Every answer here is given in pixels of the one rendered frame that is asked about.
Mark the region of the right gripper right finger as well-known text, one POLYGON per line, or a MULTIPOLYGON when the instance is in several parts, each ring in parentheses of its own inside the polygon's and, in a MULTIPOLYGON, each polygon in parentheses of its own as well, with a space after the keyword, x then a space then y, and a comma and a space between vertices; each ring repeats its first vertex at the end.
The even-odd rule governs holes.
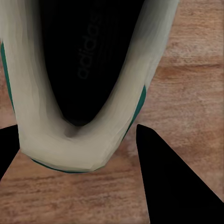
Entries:
POLYGON ((224 202, 151 128, 136 144, 150 224, 224 224, 224 202))

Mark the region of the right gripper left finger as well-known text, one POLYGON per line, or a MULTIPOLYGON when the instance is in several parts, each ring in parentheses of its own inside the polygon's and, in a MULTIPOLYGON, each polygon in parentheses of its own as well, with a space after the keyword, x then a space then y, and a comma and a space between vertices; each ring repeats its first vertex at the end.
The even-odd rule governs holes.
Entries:
POLYGON ((18 125, 0 129, 0 180, 19 149, 18 125))

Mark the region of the gym shoe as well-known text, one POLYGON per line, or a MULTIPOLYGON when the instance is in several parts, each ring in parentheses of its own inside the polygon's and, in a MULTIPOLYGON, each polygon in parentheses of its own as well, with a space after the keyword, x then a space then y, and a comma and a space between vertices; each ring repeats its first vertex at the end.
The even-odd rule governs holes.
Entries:
POLYGON ((180 0, 0 0, 0 52, 20 149, 102 169, 138 116, 180 0))

